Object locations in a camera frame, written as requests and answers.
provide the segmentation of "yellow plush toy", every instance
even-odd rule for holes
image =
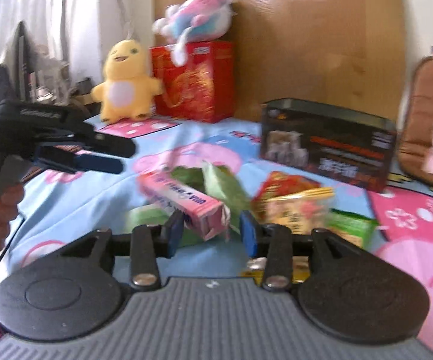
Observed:
[[[163,85],[148,76],[146,61],[146,49],[135,40],[123,40],[110,50],[103,67],[105,81],[92,89],[95,101],[102,103],[103,122],[150,117],[153,96],[163,93]]]

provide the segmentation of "black circular disc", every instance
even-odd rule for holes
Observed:
[[[358,344],[383,345],[416,335],[428,313],[425,288],[373,258],[335,260],[299,288],[298,301],[325,332]]]
[[[95,263],[42,259],[0,283],[0,324],[29,340],[72,339],[105,324],[121,299],[118,282]]]

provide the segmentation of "white belly patch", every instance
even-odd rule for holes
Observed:
[[[109,85],[107,98],[115,107],[130,105],[134,97],[135,88],[129,81],[117,81]]]

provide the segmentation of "plush toy's face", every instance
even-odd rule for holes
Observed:
[[[146,74],[146,49],[135,40],[123,40],[110,50],[103,68],[106,79],[127,80]]]

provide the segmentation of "black box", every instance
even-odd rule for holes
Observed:
[[[261,158],[371,191],[385,188],[395,144],[379,116],[290,98],[263,107]]]

